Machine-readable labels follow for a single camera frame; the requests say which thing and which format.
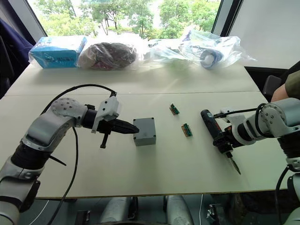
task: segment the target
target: tissue box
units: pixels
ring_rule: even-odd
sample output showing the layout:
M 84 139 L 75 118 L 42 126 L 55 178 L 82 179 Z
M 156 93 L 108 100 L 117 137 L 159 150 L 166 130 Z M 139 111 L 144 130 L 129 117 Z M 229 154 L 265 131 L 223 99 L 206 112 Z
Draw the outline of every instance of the tissue box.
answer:
M 86 42 L 85 36 L 42 37 L 29 51 L 29 61 L 42 68 L 76 67 Z

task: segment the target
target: black cable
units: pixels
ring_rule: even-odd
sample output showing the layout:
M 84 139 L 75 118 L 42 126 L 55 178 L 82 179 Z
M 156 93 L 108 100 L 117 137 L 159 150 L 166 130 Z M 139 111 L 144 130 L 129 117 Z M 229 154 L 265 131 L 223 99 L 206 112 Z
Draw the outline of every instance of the black cable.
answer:
M 256 112 L 255 112 L 255 128 L 257 130 L 257 132 L 261 135 L 261 136 L 264 136 L 264 137 L 267 137 L 267 138 L 273 138 L 274 136 L 273 135 L 269 135 L 269 134 L 264 134 L 261 129 L 259 128 L 259 125 L 258 125 L 258 116 L 259 116 L 259 112 L 261 111 L 261 109 L 265 106 L 266 104 L 265 103 L 261 103 L 257 109 L 256 109 Z
M 55 97 L 55 98 L 54 98 L 54 99 L 46 106 L 46 108 L 42 111 L 41 114 L 45 113 L 45 112 L 49 109 L 49 107 L 51 106 L 51 104 L 52 104 L 55 100 L 57 100 L 58 98 L 60 98 L 61 96 L 65 95 L 65 94 L 68 93 L 68 92 L 71 92 L 71 91 L 73 91 L 73 90 L 76 90 L 76 89 L 78 89 L 78 88 L 83 88 L 83 87 L 99 87 L 99 88 L 103 88 L 103 89 L 106 89 L 106 90 L 110 91 L 110 92 L 111 92 L 111 96 L 116 96 L 116 95 L 117 95 L 117 92 L 115 92 L 114 90 L 112 90 L 112 89 L 110 89 L 110 88 L 108 88 L 108 87 L 106 87 L 106 86 L 102 86 L 102 85 L 98 85 L 98 84 L 82 84 L 82 85 L 78 85 L 78 86 L 74 86 L 74 87 L 72 87 L 72 88 L 69 88 L 69 89 L 63 91 L 62 93 L 60 93 L 59 95 L 57 95 L 57 96 L 56 96 L 56 97 Z M 72 127 L 72 129 L 73 129 L 73 131 L 74 131 L 74 134 L 75 134 L 75 141 L 76 141 L 76 160 L 75 160 L 75 168 L 74 168 L 74 172 L 73 172 L 73 177 L 72 177 L 71 182 L 70 182 L 68 188 L 66 189 L 66 191 L 65 191 L 65 193 L 64 193 L 64 195 L 63 195 L 63 197 L 62 197 L 62 199 L 61 199 L 61 201 L 60 201 L 60 203 L 59 203 L 59 205 L 57 206 L 57 208 L 56 208 L 54 214 L 52 215 L 52 217 L 51 217 L 50 221 L 47 223 L 47 225 L 50 225 L 50 224 L 53 222 L 53 220 L 55 219 L 57 213 L 59 212 L 59 210 L 60 210 L 60 208 L 61 208 L 61 205 L 63 204 L 63 201 L 65 200 L 65 198 L 66 198 L 66 196 L 67 196 L 67 194 L 68 194 L 70 188 L 71 188 L 72 185 L 73 185 L 73 182 L 74 182 L 74 179 L 75 179 L 75 176 L 76 176 L 77 166 L 78 166 L 78 135 L 77 135 L 77 132 L 76 132 L 75 128 Z
M 66 196 L 67 196 L 67 194 L 68 194 L 70 188 L 71 188 L 72 185 L 73 185 L 73 182 L 74 182 L 74 179 L 75 179 L 75 176 L 76 176 L 77 166 L 78 166 L 78 152 L 79 152 L 79 151 L 78 151 L 78 135 L 77 135 L 77 132 L 76 132 L 76 130 L 75 130 L 75 127 L 72 127 L 72 129 L 73 129 L 73 131 L 74 131 L 75 139 L 76 139 L 76 160 L 75 160 L 75 167 L 74 167 L 73 177 L 72 177 L 72 179 L 71 179 L 71 182 L 70 182 L 68 188 L 67 188 L 66 191 L 65 191 L 65 194 L 63 195 L 62 199 L 60 200 L 59 205 L 57 206 L 57 208 L 56 208 L 54 214 L 52 215 L 52 217 L 51 217 L 50 221 L 47 223 L 47 225 L 50 225 L 50 224 L 53 222 L 53 220 L 55 219 L 55 217 L 56 217 L 58 211 L 60 210 L 61 205 L 63 204 L 63 201 L 65 200 L 65 198 L 66 198 Z
M 275 189 L 275 207 L 276 207 L 276 212 L 277 212 L 277 216 L 278 216 L 279 225 L 282 225 L 282 220 L 281 220 L 280 208 L 279 208 L 279 203 L 278 203 L 278 192 L 279 192 L 279 189 L 280 189 L 281 182 L 282 182 L 283 178 L 285 177 L 286 173 L 288 172 L 288 170 L 289 170 L 288 167 L 286 167 L 283 170 L 282 174 L 280 175 L 280 177 L 278 179 L 276 189 Z
M 56 97 L 55 97 L 55 98 L 54 98 L 54 99 L 46 106 L 46 108 L 42 111 L 41 114 L 45 113 L 45 112 L 49 109 L 49 107 L 51 106 L 51 104 L 52 104 L 55 100 L 57 100 L 58 98 L 60 98 L 61 96 L 67 94 L 68 92 L 71 92 L 71 91 L 73 91 L 73 90 L 76 90 L 76 89 L 78 89 L 78 88 L 83 88 L 83 87 L 98 87 L 98 88 L 103 88 L 103 89 L 109 90 L 109 91 L 111 92 L 111 96 L 116 96 L 116 95 L 117 95 L 117 93 L 116 93 L 114 90 L 112 90 L 112 89 L 110 89 L 110 88 L 107 88 L 106 86 L 102 86 L 102 85 L 98 85 L 98 84 L 82 84 L 82 85 L 78 85 L 78 86 L 74 86 L 74 87 L 72 87 L 72 88 L 69 88 L 69 89 L 65 90 L 64 92 L 60 93 L 58 96 L 56 96 Z
M 255 111 L 255 110 L 256 110 L 256 108 L 253 108 L 253 109 L 243 109 L 243 110 L 237 110 L 237 111 L 226 112 L 226 113 L 219 113 L 219 114 L 214 115 L 214 118 L 215 118 L 215 119 L 218 119 L 218 118 L 225 118 L 227 115 L 230 115 L 230 114 L 235 114 L 235 113 L 246 113 L 246 112 L 251 112 L 251 111 Z

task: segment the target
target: roll of tape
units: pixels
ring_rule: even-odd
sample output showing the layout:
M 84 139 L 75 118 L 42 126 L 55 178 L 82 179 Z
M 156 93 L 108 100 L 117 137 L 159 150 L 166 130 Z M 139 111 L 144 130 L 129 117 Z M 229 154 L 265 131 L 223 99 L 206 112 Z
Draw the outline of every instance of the roll of tape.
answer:
M 221 59 L 223 54 L 217 50 L 204 50 L 200 56 L 201 65 L 206 69 L 213 68 Z

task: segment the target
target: transparent plastic bag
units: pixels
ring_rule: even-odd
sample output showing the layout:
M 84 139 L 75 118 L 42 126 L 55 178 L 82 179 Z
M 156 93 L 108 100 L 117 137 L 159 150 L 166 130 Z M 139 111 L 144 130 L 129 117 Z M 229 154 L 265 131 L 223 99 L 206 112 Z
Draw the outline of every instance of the transparent plastic bag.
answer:
M 254 60 L 240 46 L 238 37 L 219 37 L 187 28 L 180 39 L 150 40 L 149 59 L 162 63 L 187 60 L 206 69 L 228 67 L 238 60 Z
M 253 60 L 240 46 L 240 38 L 217 35 L 187 29 L 179 46 L 181 54 L 206 69 L 224 68 L 238 60 Z
M 88 69 L 119 70 L 136 69 L 138 61 L 143 60 L 143 40 L 122 37 L 105 37 L 88 41 L 81 52 L 77 66 Z
M 29 51 L 29 62 L 42 68 L 76 67 L 86 42 L 85 36 L 42 37 Z
M 148 42 L 150 59 L 156 62 L 168 63 L 174 59 L 186 60 L 181 55 L 178 46 L 180 39 L 153 39 Z

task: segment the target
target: white table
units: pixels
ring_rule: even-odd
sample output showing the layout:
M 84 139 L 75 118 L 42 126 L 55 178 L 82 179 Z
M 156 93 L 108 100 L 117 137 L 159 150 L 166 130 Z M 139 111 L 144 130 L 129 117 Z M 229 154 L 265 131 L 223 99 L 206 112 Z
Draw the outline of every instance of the white table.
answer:
M 173 64 L 123 71 L 40 69 L 29 65 L 6 96 L 57 95 L 67 88 L 84 83 L 101 84 L 119 94 L 259 91 L 239 64 L 221 70 L 206 70 L 195 64 Z M 73 91 L 71 95 L 106 93 L 97 88 L 84 88 Z
M 0 165 L 13 153 L 31 122 L 54 96 L 7 96 L 0 101 Z M 82 103 L 98 105 L 105 96 L 73 95 Z M 271 190 L 285 167 L 285 156 L 276 140 L 263 140 L 234 150 L 240 176 L 230 161 L 212 146 L 200 111 L 220 107 L 252 108 L 264 102 L 258 92 L 118 95 L 123 104 L 120 119 L 154 117 L 157 144 L 136 147 L 132 135 L 111 134 L 100 149 L 103 134 L 78 128 L 79 166 L 68 197 L 224 193 Z M 174 102 L 180 110 L 173 116 Z M 186 138 L 181 125 L 188 123 L 193 137 Z M 55 150 L 67 167 L 49 160 L 40 180 L 38 197 L 61 197 L 71 179 L 75 141 L 67 133 Z
M 135 118 L 155 118 L 157 143 L 136 147 L 132 135 L 112 133 L 106 149 L 100 149 L 103 134 L 94 135 L 88 129 L 78 128 L 78 172 L 68 197 L 275 189 L 285 167 L 285 156 L 276 140 L 263 140 L 234 150 L 240 176 L 230 161 L 213 147 L 212 138 L 200 118 L 203 109 L 217 113 L 225 106 L 245 109 L 266 102 L 250 76 L 238 64 L 222 71 L 194 66 L 190 70 L 184 73 L 165 67 L 99 72 L 39 70 L 29 66 L 0 101 L 0 165 L 13 154 L 32 121 L 55 95 L 74 85 L 98 83 L 118 92 L 118 100 L 122 103 L 119 119 L 132 122 Z M 108 94 L 87 88 L 69 96 L 98 107 Z M 171 103 L 178 107 L 179 116 L 171 114 Z M 193 137 L 184 136 L 181 130 L 184 123 L 190 125 Z M 60 198 L 70 182 L 75 162 L 72 131 L 67 133 L 53 155 L 67 167 L 47 161 L 37 194 L 41 198 Z

